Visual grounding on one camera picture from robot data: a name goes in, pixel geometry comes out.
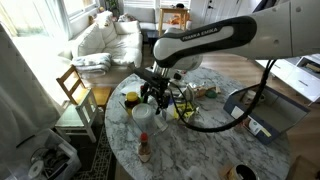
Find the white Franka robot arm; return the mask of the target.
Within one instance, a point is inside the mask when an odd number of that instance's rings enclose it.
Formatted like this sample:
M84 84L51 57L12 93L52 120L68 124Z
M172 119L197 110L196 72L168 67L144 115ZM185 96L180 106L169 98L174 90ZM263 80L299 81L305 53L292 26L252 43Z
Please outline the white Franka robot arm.
M155 68L134 73L156 91L161 109L169 79L165 69L195 70L208 52L273 60L320 51L320 0L289 0L252 14L224 19L189 31L166 32L153 47Z

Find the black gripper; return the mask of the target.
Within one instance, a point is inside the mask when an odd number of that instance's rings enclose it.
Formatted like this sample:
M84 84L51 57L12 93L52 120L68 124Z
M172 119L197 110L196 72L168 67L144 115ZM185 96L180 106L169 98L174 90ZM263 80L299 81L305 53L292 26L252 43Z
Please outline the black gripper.
M162 111L166 110L170 102L168 93L169 79L159 74L153 73L145 68L137 68L134 73L145 83L141 86L141 98L143 103L148 102L148 97L152 96Z

